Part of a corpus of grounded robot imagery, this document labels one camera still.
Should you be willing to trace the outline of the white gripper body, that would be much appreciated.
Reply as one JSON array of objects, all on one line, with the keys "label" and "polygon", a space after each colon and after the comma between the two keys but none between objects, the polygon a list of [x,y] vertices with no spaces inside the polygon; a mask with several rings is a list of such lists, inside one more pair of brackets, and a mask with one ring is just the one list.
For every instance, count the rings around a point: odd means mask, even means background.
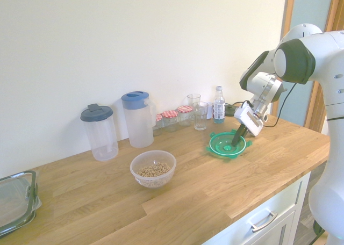
[{"label": "white gripper body", "polygon": [[263,121],[254,114],[254,111],[249,105],[238,107],[234,113],[234,117],[240,124],[247,127],[249,132],[254,136],[258,136],[263,129]]}]

